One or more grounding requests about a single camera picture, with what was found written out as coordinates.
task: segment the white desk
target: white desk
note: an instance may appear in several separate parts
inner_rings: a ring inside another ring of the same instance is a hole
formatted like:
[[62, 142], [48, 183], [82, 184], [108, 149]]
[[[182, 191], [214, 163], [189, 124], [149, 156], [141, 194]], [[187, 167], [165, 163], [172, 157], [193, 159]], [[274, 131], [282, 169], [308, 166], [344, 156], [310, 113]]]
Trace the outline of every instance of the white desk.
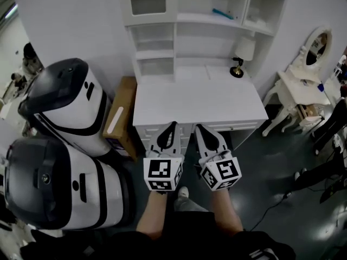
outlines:
[[210, 80], [138, 85], [133, 125], [145, 148], [161, 125], [177, 121], [183, 153], [194, 124], [232, 131], [236, 149], [268, 119], [246, 72], [237, 79], [229, 74], [229, 67], [206, 68]]

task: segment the lamp base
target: lamp base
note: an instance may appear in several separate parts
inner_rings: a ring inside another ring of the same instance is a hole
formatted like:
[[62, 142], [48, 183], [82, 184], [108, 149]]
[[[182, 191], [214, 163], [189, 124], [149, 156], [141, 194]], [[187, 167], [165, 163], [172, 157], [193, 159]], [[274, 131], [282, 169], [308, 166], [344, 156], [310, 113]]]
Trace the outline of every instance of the lamp base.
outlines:
[[240, 66], [230, 68], [230, 74], [236, 78], [243, 77], [243, 71], [241, 70]]

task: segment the desk drawer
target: desk drawer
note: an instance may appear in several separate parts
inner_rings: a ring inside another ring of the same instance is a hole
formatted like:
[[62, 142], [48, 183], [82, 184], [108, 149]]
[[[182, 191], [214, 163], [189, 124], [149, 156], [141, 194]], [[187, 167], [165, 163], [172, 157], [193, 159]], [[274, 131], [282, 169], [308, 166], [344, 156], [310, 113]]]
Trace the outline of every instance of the desk drawer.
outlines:
[[[150, 139], [162, 125], [150, 125], [150, 126], [136, 126], [136, 130], [141, 139]], [[181, 138], [189, 138], [191, 133], [192, 124], [180, 124], [180, 136]]]
[[258, 127], [258, 122], [211, 122], [204, 123], [205, 125], [211, 127], [215, 131], [236, 131], [236, 130], [248, 130], [248, 129], [256, 129]]

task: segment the white sneaker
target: white sneaker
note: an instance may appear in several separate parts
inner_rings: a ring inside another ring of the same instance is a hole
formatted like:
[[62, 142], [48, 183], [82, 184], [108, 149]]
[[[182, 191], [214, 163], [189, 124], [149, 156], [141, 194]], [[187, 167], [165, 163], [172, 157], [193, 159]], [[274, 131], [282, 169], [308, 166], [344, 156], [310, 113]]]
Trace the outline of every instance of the white sneaker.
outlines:
[[188, 188], [187, 188], [187, 187], [181, 187], [181, 188], [178, 190], [178, 196], [179, 196], [179, 197], [186, 197], [186, 198], [189, 198], [189, 191], [188, 191]]

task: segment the black stand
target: black stand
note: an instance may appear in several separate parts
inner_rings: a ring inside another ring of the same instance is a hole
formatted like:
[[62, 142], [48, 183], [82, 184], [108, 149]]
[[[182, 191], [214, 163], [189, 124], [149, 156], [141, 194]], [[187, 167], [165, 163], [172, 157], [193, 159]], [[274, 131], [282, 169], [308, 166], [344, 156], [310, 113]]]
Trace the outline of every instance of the black stand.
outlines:
[[241, 70], [241, 66], [243, 65], [243, 59], [241, 58], [233, 58], [233, 61], [238, 61], [239, 66], [230, 68], [230, 74], [234, 76], [235, 78], [242, 78], [243, 77], [243, 71]]
[[242, 78], [243, 77], [243, 71], [240, 69], [240, 74], [237, 74], [237, 73], [235, 73], [234, 72], [234, 70], [236, 70], [237, 69], [237, 67], [232, 67], [232, 68], [230, 68], [230, 74], [232, 75], [232, 76], [234, 76], [234, 77], [236, 77], [236, 78]]

